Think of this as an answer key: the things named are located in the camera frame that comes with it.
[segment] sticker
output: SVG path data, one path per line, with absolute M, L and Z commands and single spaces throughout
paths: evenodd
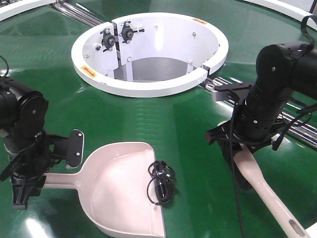
M 80 67 L 82 70 L 85 71 L 86 74 L 88 74 L 90 77 L 95 78 L 97 77 L 97 73 L 94 72 L 91 68 L 89 68 L 88 66 L 84 65 Z
M 198 18 L 193 18 L 193 20 L 194 20 L 194 21 L 197 21 L 197 22 L 199 22 L 199 23 L 201 23 L 201 24 L 204 24 L 204 25 L 206 25 L 206 24 L 208 23 L 208 22 L 203 21 L 203 20 L 198 19 Z

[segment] black clamp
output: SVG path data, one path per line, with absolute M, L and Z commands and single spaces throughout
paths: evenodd
M 101 45 L 105 46 L 105 51 L 111 51 L 112 47 L 115 45 L 115 37 L 110 33 L 110 30 L 106 28 L 100 34 L 103 34 L 103 39 L 101 40 Z
M 133 30 L 130 27 L 130 23 L 131 23 L 131 21 L 125 21 L 123 24 L 122 31 L 121 31 L 121 36 L 124 40 L 123 43 L 127 43 L 127 44 L 129 44 L 132 41 L 134 33 L 139 33 L 139 32 L 145 31 L 144 29 Z

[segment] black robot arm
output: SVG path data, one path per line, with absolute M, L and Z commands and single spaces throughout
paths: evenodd
M 235 102 L 231 120 L 206 132 L 209 144 L 217 141 L 226 161 L 241 151 L 240 144 L 255 151 L 271 144 L 277 133 L 288 129 L 291 124 L 279 118 L 279 114 L 290 100 L 294 91 L 317 100 L 317 50 L 314 39 L 307 33 L 307 20 L 303 19 L 301 31 L 310 40 L 270 45 L 264 47 L 256 62 L 258 78 L 253 85 L 227 84 L 214 87 L 214 91 L 223 96 L 216 98 L 231 99 Z M 317 109 L 317 104 L 300 110 L 302 116 Z M 273 143 L 276 150 L 281 142 Z
M 13 208 L 24 210 L 30 196 L 39 196 L 44 173 L 66 160 L 69 167 L 82 161 L 84 134 L 74 130 L 70 137 L 48 135 L 44 118 L 48 101 L 43 95 L 15 79 L 0 81 L 0 136 L 10 163 L 0 181 L 11 177 Z

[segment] cable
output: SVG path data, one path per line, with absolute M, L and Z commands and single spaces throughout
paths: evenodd
M 5 62 L 6 64 L 6 72 L 3 76 L 0 77 L 0 81 L 2 81 L 5 77 L 7 77 L 7 75 L 9 74 L 9 64 L 8 64 L 8 61 L 6 61 L 6 59 L 2 56 L 0 56 L 1 59 L 3 59 L 3 61 Z
M 164 161 L 154 161 L 148 167 L 148 172 L 152 177 L 147 186 L 147 197 L 149 201 L 155 205 L 164 205 L 168 203 L 174 196 L 174 179 L 175 172 L 169 167 Z M 154 181 L 155 183 L 155 193 L 158 202 L 154 202 L 149 195 L 150 184 Z
M 234 195 L 236 198 L 236 206 L 237 206 L 237 212 L 238 212 L 238 218 L 239 218 L 239 224 L 240 224 L 240 230 L 241 235 L 243 238 L 246 238 L 245 228 L 244 228 L 244 222 L 242 217 L 242 211 L 241 211 L 241 203 L 240 203 L 240 196 L 239 196 L 239 190 L 238 190 L 238 182 L 237 182 L 237 176 L 236 176 L 236 166 L 233 160 L 233 145 L 232 145 L 232 136 L 233 136 L 233 119 L 236 112 L 236 106 L 238 103 L 234 100 L 234 106 L 233 106 L 233 112 L 232 117 L 230 121 L 230 134 L 229 134 L 229 149 L 230 149 L 230 160 L 231 160 L 231 169 L 232 169 L 232 175 L 233 175 L 233 186 L 234 186 Z
M 299 114 L 297 117 L 295 117 L 293 120 L 291 120 L 291 122 L 288 123 L 287 126 L 283 129 L 283 131 L 281 132 L 280 136 L 274 142 L 272 142 L 272 149 L 276 151 L 279 148 L 279 146 L 281 145 L 285 134 L 288 132 L 288 130 L 292 126 L 302 126 L 302 125 L 307 124 L 310 121 L 310 119 L 312 118 L 312 113 L 315 112 L 315 111 L 317 111 L 317 104 L 313 104 L 313 105 L 311 105 L 309 107 L 306 107 L 306 108 L 298 110 L 297 113 L 301 113 L 301 114 Z M 307 114 L 310 114 L 310 116 L 309 116 L 309 118 L 306 121 L 304 121 L 302 123 L 299 123 L 297 125 L 293 125 L 300 118 L 306 116 Z

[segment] green surface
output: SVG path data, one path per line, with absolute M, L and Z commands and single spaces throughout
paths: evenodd
M 78 1 L 105 20 L 138 13 L 167 11 L 198 17 L 228 37 L 230 50 L 215 75 L 254 81 L 255 59 L 269 44 L 301 38 L 299 23 L 234 0 Z M 230 118 L 230 110 L 212 102 L 200 87 L 169 97 L 132 99 L 86 84 L 73 69 L 70 50 L 89 27 L 44 6 L 0 23 L 0 54 L 10 76 L 41 91 L 49 100 L 48 133 L 85 132 L 85 158 L 98 147 L 119 141 L 145 141 L 158 160 L 176 171 L 177 193 L 163 209 L 168 238 L 241 237 L 231 172 L 205 131 Z M 0 151 L 0 169 L 7 164 Z M 273 152 L 255 154 L 264 176 L 304 227 L 317 220 L 316 152 L 287 137 Z M 63 165 L 52 172 L 73 173 Z M 254 192 L 240 192 L 246 233 L 250 238 L 285 234 Z M 43 190 L 26 211 L 11 208 L 11 186 L 0 187 L 1 238 L 104 238 L 81 209 L 74 190 Z

